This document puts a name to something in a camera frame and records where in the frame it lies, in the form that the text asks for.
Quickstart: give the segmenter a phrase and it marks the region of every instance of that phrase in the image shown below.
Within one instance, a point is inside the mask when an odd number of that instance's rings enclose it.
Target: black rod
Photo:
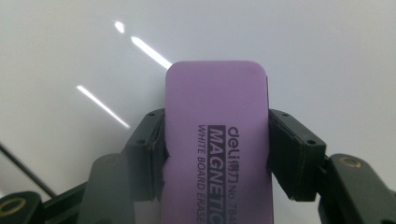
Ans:
[[[12,163],[14,163],[18,168],[21,169],[33,182],[35,182],[39,188],[44,190],[51,198],[56,197],[56,193],[50,189],[40,178],[38,178],[37,175],[33,174],[27,166],[25,166],[22,162],[20,162],[15,156],[13,156],[10,152],[8,152],[1,144],[0,144],[0,151],[3,152],[4,155],[6,155],[7,158],[9,158]]]

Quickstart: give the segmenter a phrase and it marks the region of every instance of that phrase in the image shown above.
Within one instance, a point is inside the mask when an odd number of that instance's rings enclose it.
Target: purple eraser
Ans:
[[[162,224],[273,223],[262,67],[175,63],[165,99]]]

